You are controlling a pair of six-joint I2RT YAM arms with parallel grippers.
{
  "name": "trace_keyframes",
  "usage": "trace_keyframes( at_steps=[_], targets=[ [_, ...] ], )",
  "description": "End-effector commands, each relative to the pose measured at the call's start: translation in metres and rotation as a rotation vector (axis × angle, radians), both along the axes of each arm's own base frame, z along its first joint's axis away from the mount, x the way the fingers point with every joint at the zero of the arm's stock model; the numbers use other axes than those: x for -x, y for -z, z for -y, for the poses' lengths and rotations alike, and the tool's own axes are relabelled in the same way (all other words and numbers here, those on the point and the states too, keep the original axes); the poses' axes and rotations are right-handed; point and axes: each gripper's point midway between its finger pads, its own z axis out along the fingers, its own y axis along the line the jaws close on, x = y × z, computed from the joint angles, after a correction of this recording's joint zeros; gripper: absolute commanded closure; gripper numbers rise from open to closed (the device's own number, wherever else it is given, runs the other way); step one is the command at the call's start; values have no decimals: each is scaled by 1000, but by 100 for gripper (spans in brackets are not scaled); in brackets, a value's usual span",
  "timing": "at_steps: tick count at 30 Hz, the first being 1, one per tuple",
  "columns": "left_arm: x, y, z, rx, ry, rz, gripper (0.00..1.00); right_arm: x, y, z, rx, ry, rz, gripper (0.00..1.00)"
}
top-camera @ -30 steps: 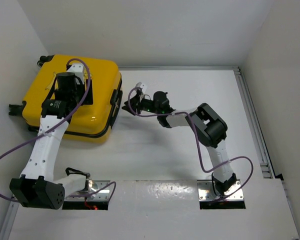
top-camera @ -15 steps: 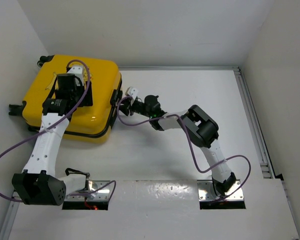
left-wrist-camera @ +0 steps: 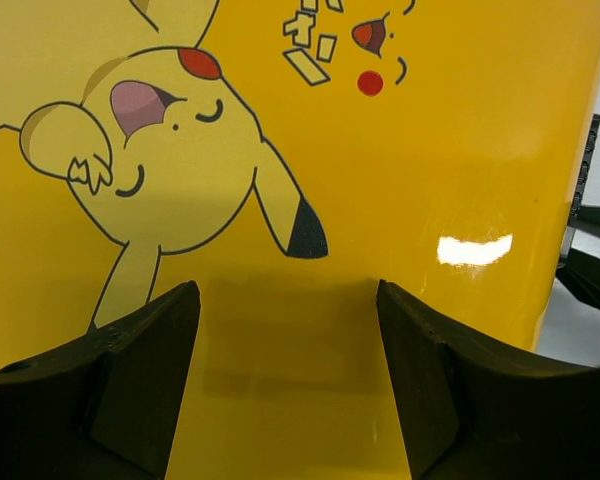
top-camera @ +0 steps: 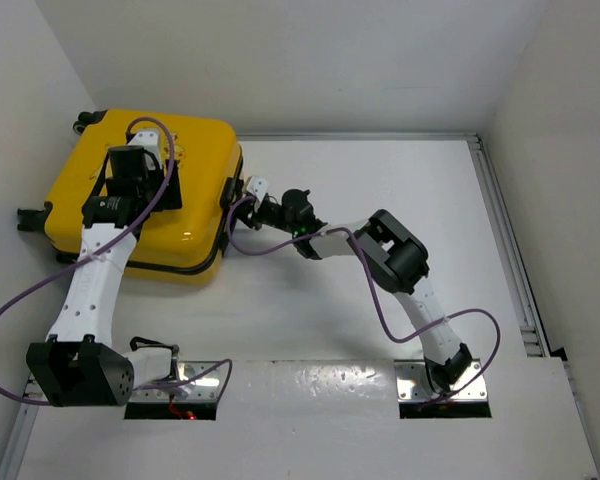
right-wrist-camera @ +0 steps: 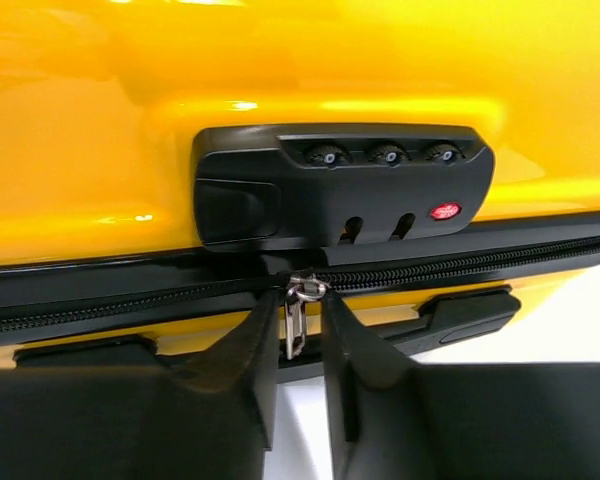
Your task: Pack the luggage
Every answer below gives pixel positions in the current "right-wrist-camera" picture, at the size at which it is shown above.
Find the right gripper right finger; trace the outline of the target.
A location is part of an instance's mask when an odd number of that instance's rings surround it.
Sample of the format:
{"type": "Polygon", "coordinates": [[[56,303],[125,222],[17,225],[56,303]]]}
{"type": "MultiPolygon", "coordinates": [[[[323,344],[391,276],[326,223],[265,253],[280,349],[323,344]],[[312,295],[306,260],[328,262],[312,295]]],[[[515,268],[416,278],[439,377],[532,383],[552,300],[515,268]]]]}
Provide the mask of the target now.
{"type": "Polygon", "coordinates": [[[415,355],[499,330],[504,289],[440,297],[417,327],[366,327],[322,301],[338,479],[600,479],[600,363],[422,364],[415,355]]]}

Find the yellow suitcase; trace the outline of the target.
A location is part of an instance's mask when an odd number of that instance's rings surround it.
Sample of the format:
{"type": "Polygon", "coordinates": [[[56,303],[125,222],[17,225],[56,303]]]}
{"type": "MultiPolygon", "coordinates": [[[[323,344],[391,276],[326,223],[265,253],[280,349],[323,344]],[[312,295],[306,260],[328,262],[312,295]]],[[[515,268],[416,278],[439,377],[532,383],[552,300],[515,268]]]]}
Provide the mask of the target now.
{"type": "Polygon", "coordinates": [[[250,308],[192,305],[215,278],[596,236],[600,1],[0,1],[0,372],[123,335],[186,358],[250,308]],[[196,135],[312,123],[473,129],[495,154],[474,224],[206,253],[196,135]]]}

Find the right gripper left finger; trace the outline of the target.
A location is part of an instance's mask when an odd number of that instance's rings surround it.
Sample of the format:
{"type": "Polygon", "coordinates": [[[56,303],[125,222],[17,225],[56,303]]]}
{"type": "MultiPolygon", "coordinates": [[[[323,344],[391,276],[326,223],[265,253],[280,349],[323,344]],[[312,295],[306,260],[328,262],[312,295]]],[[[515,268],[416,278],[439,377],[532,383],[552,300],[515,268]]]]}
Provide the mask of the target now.
{"type": "Polygon", "coordinates": [[[136,338],[0,370],[0,479],[258,479],[272,445],[278,295],[170,366],[136,338]]]}

